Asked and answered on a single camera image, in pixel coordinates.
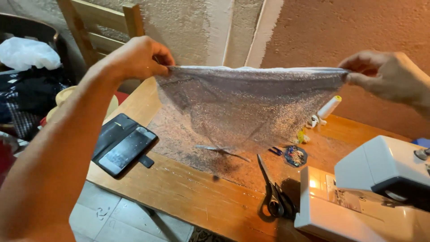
black phone case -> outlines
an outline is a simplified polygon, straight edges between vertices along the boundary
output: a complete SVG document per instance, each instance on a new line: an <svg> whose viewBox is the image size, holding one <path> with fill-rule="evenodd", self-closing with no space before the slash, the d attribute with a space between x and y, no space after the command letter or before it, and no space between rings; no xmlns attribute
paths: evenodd
<svg viewBox="0 0 430 242"><path fill-rule="evenodd" d="M96 163L100 168L109 173L113 177L119 177L123 171L127 170L127 167L133 163L135 160L140 161L147 168L151 167L154 162L146 156L147 152L150 151L158 142L159 138L154 132L148 130L155 135L155 138L144 148L141 152L129 162L121 172L118 174L112 173L110 170L105 169L99 164L99 160L105 156L111 149L113 149L118 143L120 143L124 138L131 134L137 127L143 127L136 121L129 118L127 115L120 113L101 127L100 134L98 136L97 143L95 145L94 153L92 155L92 161Z"/></svg>

white thread spool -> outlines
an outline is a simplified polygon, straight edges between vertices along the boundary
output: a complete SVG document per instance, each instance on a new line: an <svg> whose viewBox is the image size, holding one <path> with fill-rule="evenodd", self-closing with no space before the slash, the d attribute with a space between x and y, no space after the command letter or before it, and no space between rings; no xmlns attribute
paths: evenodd
<svg viewBox="0 0 430 242"><path fill-rule="evenodd" d="M334 96L328 103L326 103L319 111L316 113L321 119L327 118L333 110L342 101L341 96Z"/></svg>

phone screen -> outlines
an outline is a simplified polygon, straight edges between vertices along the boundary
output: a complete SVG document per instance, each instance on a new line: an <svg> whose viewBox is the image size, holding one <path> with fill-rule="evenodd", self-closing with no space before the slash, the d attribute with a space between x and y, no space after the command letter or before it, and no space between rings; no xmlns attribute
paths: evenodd
<svg viewBox="0 0 430 242"><path fill-rule="evenodd" d="M98 163L114 175L117 175L144 148L153 142L155 138L156 135L146 128L137 127L131 134L106 153Z"/></svg>

straw hat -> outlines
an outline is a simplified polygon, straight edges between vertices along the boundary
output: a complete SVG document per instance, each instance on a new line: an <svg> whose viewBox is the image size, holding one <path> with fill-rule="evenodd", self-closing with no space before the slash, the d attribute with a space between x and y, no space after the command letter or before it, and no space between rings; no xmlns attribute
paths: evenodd
<svg viewBox="0 0 430 242"><path fill-rule="evenodd" d="M63 105L64 101L72 94L72 92L76 89L77 86L68 87L61 92L59 92L55 96L55 102L57 103L57 106L51 109L46 116L46 122L48 123L51 119L52 115L55 113L55 111ZM115 109L118 108L118 99L114 95L111 99L111 102L109 103L109 107L107 108L106 116L104 118L107 118Z"/></svg>

scissors blade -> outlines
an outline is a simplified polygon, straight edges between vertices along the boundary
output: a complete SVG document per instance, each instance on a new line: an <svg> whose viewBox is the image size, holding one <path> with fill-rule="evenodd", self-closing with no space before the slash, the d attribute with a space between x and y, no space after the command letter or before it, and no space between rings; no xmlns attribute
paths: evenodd
<svg viewBox="0 0 430 242"><path fill-rule="evenodd" d="M274 186L275 183L274 183L274 181L272 179L272 176L270 175L269 170L267 169L266 164L264 163L263 159L261 158L261 156L259 154L257 154L257 160L258 160L258 163L263 168L262 169L262 171L264 173L263 175L265 175L265 177L267 177L267 179L269 180L269 182Z"/></svg>

